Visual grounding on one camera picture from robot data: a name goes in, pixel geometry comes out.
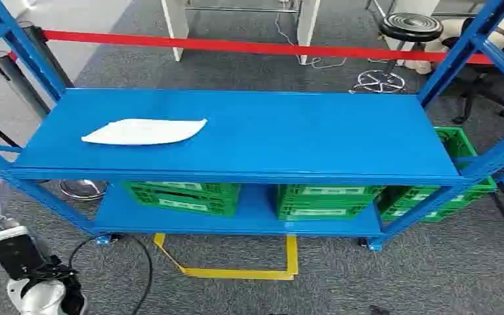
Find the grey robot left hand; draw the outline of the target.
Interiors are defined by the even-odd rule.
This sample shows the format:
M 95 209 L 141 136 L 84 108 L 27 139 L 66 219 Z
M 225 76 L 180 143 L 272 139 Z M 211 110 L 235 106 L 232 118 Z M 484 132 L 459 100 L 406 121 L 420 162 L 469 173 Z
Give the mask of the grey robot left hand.
M 31 270 L 7 283 L 7 294 L 20 314 L 88 313 L 77 271 L 60 261 Z

